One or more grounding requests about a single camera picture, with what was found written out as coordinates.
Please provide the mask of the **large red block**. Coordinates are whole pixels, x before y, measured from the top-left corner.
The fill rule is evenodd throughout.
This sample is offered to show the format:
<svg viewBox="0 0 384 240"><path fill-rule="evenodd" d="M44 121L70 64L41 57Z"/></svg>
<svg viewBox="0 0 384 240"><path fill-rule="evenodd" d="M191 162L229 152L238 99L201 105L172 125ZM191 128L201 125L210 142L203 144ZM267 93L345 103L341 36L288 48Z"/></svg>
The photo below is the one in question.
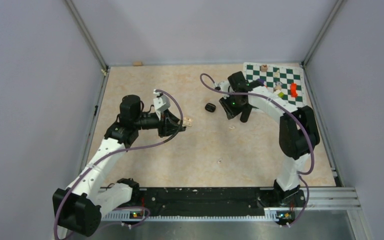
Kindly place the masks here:
<svg viewBox="0 0 384 240"><path fill-rule="evenodd" d="M297 86L298 85L296 83L291 83L290 84L290 95L293 98L298 97Z"/></svg>

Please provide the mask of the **wooden cube with mark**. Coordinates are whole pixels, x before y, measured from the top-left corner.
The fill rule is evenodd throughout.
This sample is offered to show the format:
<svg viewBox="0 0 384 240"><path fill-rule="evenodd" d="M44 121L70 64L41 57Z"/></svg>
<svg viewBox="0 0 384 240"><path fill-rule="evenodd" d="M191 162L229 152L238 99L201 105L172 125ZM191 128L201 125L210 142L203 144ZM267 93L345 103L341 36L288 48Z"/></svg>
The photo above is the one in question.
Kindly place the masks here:
<svg viewBox="0 0 384 240"><path fill-rule="evenodd" d="M268 71L268 65L267 64L262 64L260 66L260 71L261 72L267 72Z"/></svg>

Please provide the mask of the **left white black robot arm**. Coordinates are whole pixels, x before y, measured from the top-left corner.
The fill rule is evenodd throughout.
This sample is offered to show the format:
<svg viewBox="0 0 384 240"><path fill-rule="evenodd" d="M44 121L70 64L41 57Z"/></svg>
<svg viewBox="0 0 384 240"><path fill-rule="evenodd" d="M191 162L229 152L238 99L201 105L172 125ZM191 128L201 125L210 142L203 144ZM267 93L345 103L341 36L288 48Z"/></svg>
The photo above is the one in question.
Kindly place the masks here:
<svg viewBox="0 0 384 240"><path fill-rule="evenodd" d="M118 206L134 207L140 202L140 193L134 183L115 183L109 190L100 189L117 161L127 152L161 146L171 141L183 126L183 112L176 99L161 89L154 90L154 112L144 111L144 103L137 95L126 95L119 105L119 113L106 130L101 144L90 162L64 189L53 196L53 239L66 240L73 233L89 237L101 220ZM156 129L165 140L133 147L140 130Z"/></svg>

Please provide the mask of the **white earbud charging case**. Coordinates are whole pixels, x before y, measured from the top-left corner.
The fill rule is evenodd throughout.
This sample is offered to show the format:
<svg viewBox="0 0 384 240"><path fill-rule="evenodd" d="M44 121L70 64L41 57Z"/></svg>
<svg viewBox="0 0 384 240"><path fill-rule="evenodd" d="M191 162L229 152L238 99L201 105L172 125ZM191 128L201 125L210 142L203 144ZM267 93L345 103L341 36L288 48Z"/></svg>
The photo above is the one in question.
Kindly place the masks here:
<svg viewBox="0 0 384 240"><path fill-rule="evenodd" d="M193 120L192 118L185 116L185 117L183 118L182 125L183 125L184 127L192 127L192 126L193 126L193 121L194 121L194 120Z"/></svg>

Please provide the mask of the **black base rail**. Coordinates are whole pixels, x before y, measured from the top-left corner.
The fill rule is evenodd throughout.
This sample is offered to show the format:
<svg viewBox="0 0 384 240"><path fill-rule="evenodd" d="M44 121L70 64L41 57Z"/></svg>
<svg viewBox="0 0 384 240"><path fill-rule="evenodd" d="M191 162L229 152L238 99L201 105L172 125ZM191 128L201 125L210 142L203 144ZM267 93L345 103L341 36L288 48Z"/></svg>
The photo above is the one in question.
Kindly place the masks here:
<svg viewBox="0 0 384 240"><path fill-rule="evenodd" d="M263 216L275 199L259 187L148 187L135 190L130 203L152 217L246 217Z"/></svg>

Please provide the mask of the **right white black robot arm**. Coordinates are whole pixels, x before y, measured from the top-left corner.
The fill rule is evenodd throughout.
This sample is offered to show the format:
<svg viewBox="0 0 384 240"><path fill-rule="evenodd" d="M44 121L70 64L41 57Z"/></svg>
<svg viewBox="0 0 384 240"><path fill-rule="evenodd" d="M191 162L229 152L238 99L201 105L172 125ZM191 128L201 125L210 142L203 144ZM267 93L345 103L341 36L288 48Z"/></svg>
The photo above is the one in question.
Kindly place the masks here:
<svg viewBox="0 0 384 240"><path fill-rule="evenodd" d="M320 135L314 110L283 100L269 91L264 81L249 81L240 71L214 86L224 93L219 102L229 120L240 115L245 123L251 111L257 109L278 124L278 143L285 160L273 184L273 200L287 206L300 191L300 176L312 173L315 167L314 148L320 143Z"/></svg>

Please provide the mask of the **small beige chess piece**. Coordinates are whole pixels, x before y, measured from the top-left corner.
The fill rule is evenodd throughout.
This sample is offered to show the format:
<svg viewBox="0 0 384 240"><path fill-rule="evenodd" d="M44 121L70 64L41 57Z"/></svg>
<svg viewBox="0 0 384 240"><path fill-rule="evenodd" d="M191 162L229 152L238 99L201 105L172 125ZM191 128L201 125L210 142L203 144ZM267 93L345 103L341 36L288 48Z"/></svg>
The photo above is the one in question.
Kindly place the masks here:
<svg viewBox="0 0 384 240"><path fill-rule="evenodd" d="M275 78L279 78L280 77L280 70L278 69L278 70L276 70L276 72L274 72L274 77Z"/></svg>

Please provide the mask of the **cork piece at wall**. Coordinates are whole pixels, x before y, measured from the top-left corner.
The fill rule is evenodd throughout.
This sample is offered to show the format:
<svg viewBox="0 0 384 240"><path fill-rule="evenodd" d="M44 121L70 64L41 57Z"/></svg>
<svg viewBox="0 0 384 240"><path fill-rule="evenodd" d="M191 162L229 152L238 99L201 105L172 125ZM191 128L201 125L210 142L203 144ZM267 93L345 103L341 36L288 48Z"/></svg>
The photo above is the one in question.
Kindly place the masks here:
<svg viewBox="0 0 384 240"><path fill-rule="evenodd" d="M142 65L143 65L143 63L141 61L135 61L133 63L133 66L135 66L135 67L139 67L139 66L142 66Z"/></svg>

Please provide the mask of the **circuit board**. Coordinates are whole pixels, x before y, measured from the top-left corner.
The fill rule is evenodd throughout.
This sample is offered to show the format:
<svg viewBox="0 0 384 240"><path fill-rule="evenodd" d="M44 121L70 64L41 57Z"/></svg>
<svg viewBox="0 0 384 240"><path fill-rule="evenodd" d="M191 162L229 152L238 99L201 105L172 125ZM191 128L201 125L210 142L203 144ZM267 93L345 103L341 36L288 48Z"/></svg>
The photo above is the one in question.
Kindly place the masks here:
<svg viewBox="0 0 384 240"><path fill-rule="evenodd" d="M146 216L146 212L143 211L143 210L141 210L141 211L133 210L133 211L130 211L130 213L129 213L129 218L130 218L130 219L134 219L134 220L136 220L136 219L141 220L141 219L143 219L145 216Z"/></svg>
<svg viewBox="0 0 384 240"><path fill-rule="evenodd" d="M279 222L291 223L295 219L295 213L293 212L278 211L276 215Z"/></svg>

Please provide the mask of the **left circuit board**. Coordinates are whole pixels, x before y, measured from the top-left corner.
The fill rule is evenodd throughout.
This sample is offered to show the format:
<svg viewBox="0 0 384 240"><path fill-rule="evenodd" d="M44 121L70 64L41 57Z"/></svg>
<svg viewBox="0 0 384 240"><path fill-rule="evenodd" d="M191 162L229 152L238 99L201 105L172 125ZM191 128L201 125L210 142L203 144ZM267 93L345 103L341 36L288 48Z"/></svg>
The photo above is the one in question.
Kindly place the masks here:
<svg viewBox="0 0 384 240"><path fill-rule="evenodd" d="M145 216L146 216L146 212L143 211L143 210L141 210L141 211L133 210L133 211L130 211L130 213L129 213L129 218L130 218L130 219L134 219L134 220L136 220L136 219L141 220L141 219L143 219Z"/></svg>

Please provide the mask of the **green white chessboard mat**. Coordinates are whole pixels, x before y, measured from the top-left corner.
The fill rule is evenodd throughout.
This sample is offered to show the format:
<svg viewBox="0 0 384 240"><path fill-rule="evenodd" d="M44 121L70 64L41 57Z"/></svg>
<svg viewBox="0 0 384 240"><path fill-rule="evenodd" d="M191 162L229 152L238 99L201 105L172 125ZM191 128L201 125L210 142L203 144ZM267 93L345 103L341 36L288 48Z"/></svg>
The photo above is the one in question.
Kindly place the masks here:
<svg viewBox="0 0 384 240"><path fill-rule="evenodd" d="M261 65L268 65L267 72L261 72ZM280 70L280 77L274 77L274 72ZM280 66L263 63L245 62L243 64L242 73L248 82L257 81L257 79L265 80L263 84L271 95L276 95L276 99L286 105L283 107L289 112L294 112L299 108L308 105L307 90L305 86L304 70L300 67ZM277 82L282 82L282 88L276 86ZM290 85L297 84L298 97L291 97ZM284 93L283 98L278 97L280 92Z"/></svg>

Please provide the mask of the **black microphone grey head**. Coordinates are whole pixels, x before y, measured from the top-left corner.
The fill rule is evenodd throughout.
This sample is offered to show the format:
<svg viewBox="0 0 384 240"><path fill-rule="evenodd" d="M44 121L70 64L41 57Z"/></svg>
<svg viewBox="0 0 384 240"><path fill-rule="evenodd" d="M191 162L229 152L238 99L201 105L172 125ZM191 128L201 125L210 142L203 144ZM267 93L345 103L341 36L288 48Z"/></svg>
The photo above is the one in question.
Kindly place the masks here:
<svg viewBox="0 0 384 240"><path fill-rule="evenodd" d="M249 120L250 114L252 112L253 107L249 104L246 104L241 111L240 121L242 123L246 123Z"/></svg>

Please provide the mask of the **yellow-green block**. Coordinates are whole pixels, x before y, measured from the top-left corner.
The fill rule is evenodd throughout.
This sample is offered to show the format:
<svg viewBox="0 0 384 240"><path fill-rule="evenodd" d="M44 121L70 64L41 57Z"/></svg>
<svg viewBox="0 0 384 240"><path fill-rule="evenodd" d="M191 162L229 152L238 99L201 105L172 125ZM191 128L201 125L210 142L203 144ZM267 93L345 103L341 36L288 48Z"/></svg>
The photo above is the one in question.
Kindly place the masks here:
<svg viewBox="0 0 384 240"><path fill-rule="evenodd" d="M278 94L278 97L281 98L281 99L283 99L284 95L285 95L285 94L284 94L283 92L280 92L280 93Z"/></svg>

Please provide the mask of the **black earbud charging case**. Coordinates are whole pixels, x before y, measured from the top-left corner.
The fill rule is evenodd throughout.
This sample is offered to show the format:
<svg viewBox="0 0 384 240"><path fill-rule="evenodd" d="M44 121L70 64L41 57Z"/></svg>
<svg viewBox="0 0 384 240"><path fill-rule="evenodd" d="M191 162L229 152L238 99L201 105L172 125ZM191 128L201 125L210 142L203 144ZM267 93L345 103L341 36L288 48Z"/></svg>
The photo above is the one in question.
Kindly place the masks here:
<svg viewBox="0 0 384 240"><path fill-rule="evenodd" d="M217 107L213 103L208 102L205 105L204 109L210 113L214 113L216 111Z"/></svg>

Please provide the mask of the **right circuit board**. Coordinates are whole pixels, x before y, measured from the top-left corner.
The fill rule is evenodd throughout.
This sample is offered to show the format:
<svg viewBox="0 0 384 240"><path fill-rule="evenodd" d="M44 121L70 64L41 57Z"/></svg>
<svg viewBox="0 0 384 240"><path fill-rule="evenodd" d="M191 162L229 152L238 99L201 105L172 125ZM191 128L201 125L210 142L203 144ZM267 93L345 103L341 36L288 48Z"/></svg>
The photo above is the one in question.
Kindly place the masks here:
<svg viewBox="0 0 384 240"><path fill-rule="evenodd" d="M279 222L291 223L295 219L295 213L293 212L278 211L276 215Z"/></svg>

